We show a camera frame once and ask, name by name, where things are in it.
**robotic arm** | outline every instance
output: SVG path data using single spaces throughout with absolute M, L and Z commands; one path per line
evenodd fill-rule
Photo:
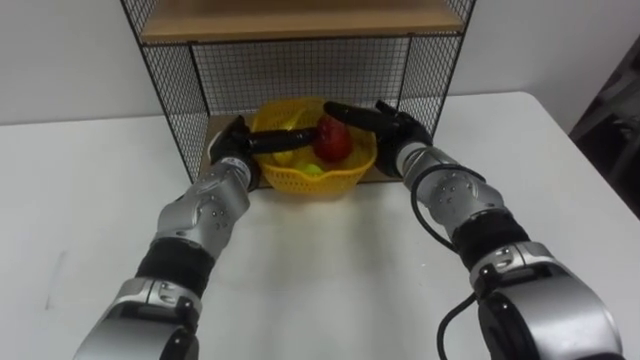
M 419 218 L 469 270 L 492 359 L 623 359 L 601 300 L 544 245 L 530 241 L 500 193 L 433 147 L 411 116 L 382 102 L 376 107 L 379 112 L 329 102 L 325 112 L 375 132 L 378 169 L 402 178 L 414 210 L 421 202 L 446 229 L 451 242 Z M 250 155 L 303 146 L 314 136 L 313 129 L 249 134 L 242 118 L 218 135 L 208 174 L 162 210 L 136 276 L 122 285 L 75 358 L 197 359 L 200 298 L 260 177 Z

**wooden shelf top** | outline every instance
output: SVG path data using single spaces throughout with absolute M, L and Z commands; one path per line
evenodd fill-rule
M 159 0 L 142 40 L 380 36 L 462 27 L 444 0 Z

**white wall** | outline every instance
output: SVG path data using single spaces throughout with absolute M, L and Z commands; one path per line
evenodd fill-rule
M 639 33 L 638 0 L 478 0 L 451 91 L 528 91 L 569 130 Z M 0 4 L 0 124 L 158 113 L 118 0 Z
M 640 1 L 478 0 L 469 30 L 451 91 L 530 92 L 568 132 L 640 35 Z

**black rubber joint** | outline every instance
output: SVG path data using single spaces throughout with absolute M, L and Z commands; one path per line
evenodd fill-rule
M 490 211 L 460 226 L 451 237 L 462 263 L 468 270 L 498 248 L 530 241 L 513 216 L 504 211 Z
M 202 248 L 193 247 L 183 239 L 164 238 L 151 245 L 136 277 L 169 281 L 201 298 L 214 265 L 214 258 Z
M 478 319 L 492 360 L 538 360 L 527 323 L 511 301 L 493 293 L 478 304 Z

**black cable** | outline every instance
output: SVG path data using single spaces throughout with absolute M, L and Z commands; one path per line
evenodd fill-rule
M 456 316 L 465 311 L 473 302 L 476 301 L 476 294 L 472 293 L 468 298 L 464 299 L 458 306 L 449 311 L 447 315 L 442 319 L 440 325 L 438 325 L 438 333 L 436 335 L 436 346 L 438 348 L 438 357 L 440 360 L 448 360 L 447 354 L 444 351 L 444 333 L 447 331 L 447 326 Z
M 448 241 L 447 239 L 442 237 L 440 234 L 438 234 L 431 227 L 431 225 L 429 225 L 427 220 L 425 220 L 424 216 L 422 216 L 422 213 L 420 212 L 420 209 L 418 208 L 418 188 L 420 187 L 420 183 L 427 176 L 431 175 L 432 173 L 434 173 L 436 171 L 440 171 L 440 170 L 463 171 L 463 172 L 469 173 L 469 174 L 477 177 L 478 179 L 480 179 L 482 181 L 485 181 L 485 179 L 480 174 L 478 174 L 477 172 L 475 172 L 475 171 L 473 171 L 471 169 L 468 169 L 468 168 L 466 168 L 466 167 L 464 167 L 462 165 L 458 165 L 458 164 L 439 164 L 439 165 L 435 165 L 435 166 L 432 166 L 430 168 L 427 168 L 426 170 L 424 170 L 423 172 L 418 174 L 418 176 L 413 181 L 413 184 L 411 185 L 411 209 L 413 210 L 413 213 L 415 214 L 416 219 L 418 219 L 418 222 L 420 223 L 420 225 L 422 225 L 422 227 L 429 233 L 429 235 L 433 236 L 433 238 L 437 242 L 442 244 L 447 249 L 453 251 L 454 253 L 458 253 L 458 251 L 456 250 L 455 246 L 450 241 Z
M 435 166 L 432 166 L 430 168 L 427 168 L 426 170 L 424 170 L 423 172 L 418 174 L 418 176 L 413 181 L 413 184 L 411 185 L 411 209 L 413 209 L 413 213 L 415 214 L 416 219 L 418 220 L 420 225 L 422 225 L 422 227 L 431 236 L 433 236 L 433 238 L 437 242 L 439 242 L 444 247 L 446 247 L 447 249 L 449 249 L 449 250 L 451 250 L 451 251 L 453 251 L 454 253 L 457 254 L 458 250 L 456 249 L 456 247 L 449 240 L 445 239 L 444 237 L 442 237 L 442 235 L 438 234 L 431 227 L 431 225 L 429 225 L 429 223 L 424 218 L 424 216 L 422 216 L 422 212 L 420 212 L 420 209 L 418 208 L 418 188 L 420 187 L 420 183 L 427 176 L 433 174 L 436 171 L 440 171 L 440 170 L 462 171 L 462 172 L 466 172 L 466 173 L 468 173 L 470 175 L 473 175 L 473 176 L 477 177 L 481 181 L 486 182 L 486 180 L 485 180 L 484 177 L 482 177 L 482 175 L 480 175 L 477 172 L 475 172 L 475 171 L 473 171 L 471 169 L 468 169 L 468 168 L 466 168 L 466 167 L 464 167 L 462 165 L 458 165 L 458 164 L 440 164 L 440 165 L 435 165 Z M 440 325 L 438 325 L 438 333 L 436 335 L 436 347 L 438 349 L 438 356 L 440 357 L 440 360 L 447 360 L 447 354 L 444 351 L 444 333 L 447 330 L 447 326 L 449 325 L 451 320 L 453 320 L 461 312 L 465 311 L 469 306 L 471 306 L 471 304 L 473 304 L 474 301 L 476 301 L 476 294 L 472 293 L 471 295 L 469 295 L 468 298 L 466 298 L 458 306 L 454 307 L 451 311 L 449 311 L 449 313 L 447 315 L 445 315 L 445 317 L 440 322 Z

